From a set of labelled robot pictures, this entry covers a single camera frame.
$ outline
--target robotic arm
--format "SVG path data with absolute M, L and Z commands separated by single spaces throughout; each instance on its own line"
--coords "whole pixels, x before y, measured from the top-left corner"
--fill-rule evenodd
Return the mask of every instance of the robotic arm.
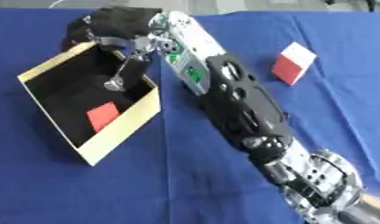
M 144 21 L 138 24 L 143 30 L 134 31 L 131 27 L 135 20 L 121 19 L 123 13 L 126 18 Z M 102 46 L 132 49 L 133 54 L 117 75 L 105 84 L 108 89 L 130 88 L 129 83 L 133 82 L 123 81 L 129 77 L 120 75 L 126 63 L 141 61 L 146 67 L 150 53 L 158 51 L 195 95 L 211 123 L 233 147 L 249 155 L 251 163 L 307 223 L 380 224 L 380 200 L 364 192 L 355 167 L 330 150 L 310 154 L 302 147 L 291 135 L 285 114 L 255 76 L 195 19 L 178 11 L 165 13 L 153 9 L 115 8 L 109 15 L 106 24 L 118 25 L 113 29 L 116 32 L 95 22 L 100 25 L 96 30 L 94 14 L 82 19 L 87 26 L 80 26 L 89 39 Z M 117 30 L 131 34 L 118 35 Z M 110 38 L 115 41 L 102 41 L 106 33 L 114 36 Z M 141 47 L 135 40 L 139 36 L 148 38 Z

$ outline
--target cardboard box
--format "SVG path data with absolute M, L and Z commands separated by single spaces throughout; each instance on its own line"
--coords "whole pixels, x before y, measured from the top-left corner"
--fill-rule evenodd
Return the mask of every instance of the cardboard box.
M 146 76 L 125 92 L 105 89 L 121 65 L 120 52 L 82 43 L 18 76 L 58 132 L 90 165 L 96 165 L 160 111 L 158 87 Z M 114 102 L 119 116 L 95 132 L 87 112 Z

